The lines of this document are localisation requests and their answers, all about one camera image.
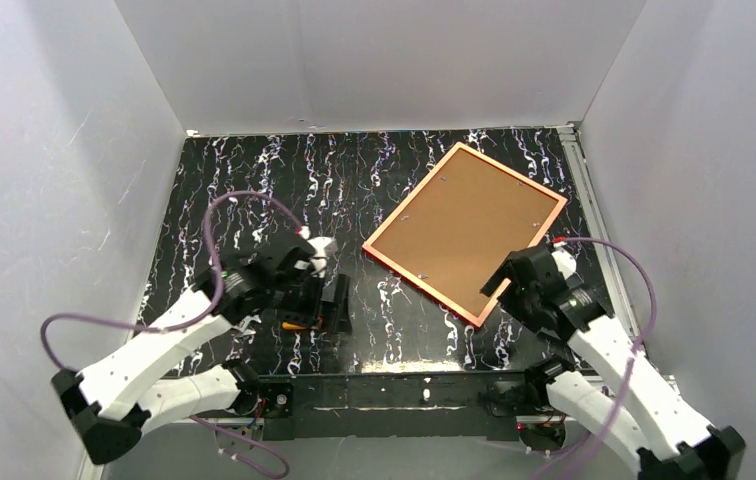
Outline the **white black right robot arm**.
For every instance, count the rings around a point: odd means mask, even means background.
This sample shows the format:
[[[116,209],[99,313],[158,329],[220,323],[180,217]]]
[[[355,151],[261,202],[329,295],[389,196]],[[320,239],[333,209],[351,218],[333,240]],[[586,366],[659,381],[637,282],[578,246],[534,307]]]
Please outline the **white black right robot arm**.
[[[715,426],[654,368],[642,338],[631,338],[600,289],[577,274],[568,242],[508,254],[481,292],[527,329],[564,341],[610,391],[554,356],[485,400],[494,408],[548,406],[573,417],[590,435],[561,455],[577,463],[606,445],[639,479],[736,478],[746,450],[742,436]]]

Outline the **red picture frame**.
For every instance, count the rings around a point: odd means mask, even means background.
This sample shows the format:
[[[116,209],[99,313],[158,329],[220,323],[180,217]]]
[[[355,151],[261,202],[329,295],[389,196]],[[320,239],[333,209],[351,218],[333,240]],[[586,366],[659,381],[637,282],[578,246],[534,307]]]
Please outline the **red picture frame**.
[[[567,203],[554,190],[458,142],[362,249],[479,328],[508,283],[482,288],[505,257],[537,245]]]

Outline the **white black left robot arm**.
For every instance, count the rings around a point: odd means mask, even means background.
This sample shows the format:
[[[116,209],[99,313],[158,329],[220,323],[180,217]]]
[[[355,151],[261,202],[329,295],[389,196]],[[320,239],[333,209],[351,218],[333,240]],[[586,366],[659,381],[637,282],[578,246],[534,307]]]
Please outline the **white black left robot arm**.
[[[166,373],[209,340],[266,311],[285,327],[351,330],[350,278],[339,276],[332,299],[323,297],[330,237],[268,246],[246,261],[228,255],[223,270],[203,272],[153,324],[104,359],[80,371],[63,368],[51,380],[67,418],[95,465],[111,463],[142,437],[174,421],[214,410],[272,413],[290,390],[266,387],[243,360],[227,360],[201,374]]]

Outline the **orange handled screwdriver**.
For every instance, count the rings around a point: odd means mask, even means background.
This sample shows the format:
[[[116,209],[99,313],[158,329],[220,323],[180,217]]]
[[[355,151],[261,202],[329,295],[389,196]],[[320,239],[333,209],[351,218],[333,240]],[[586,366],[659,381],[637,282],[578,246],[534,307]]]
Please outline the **orange handled screwdriver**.
[[[321,324],[301,325],[291,322],[283,322],[281,326],[287,331],[320,330],[322,328]]]

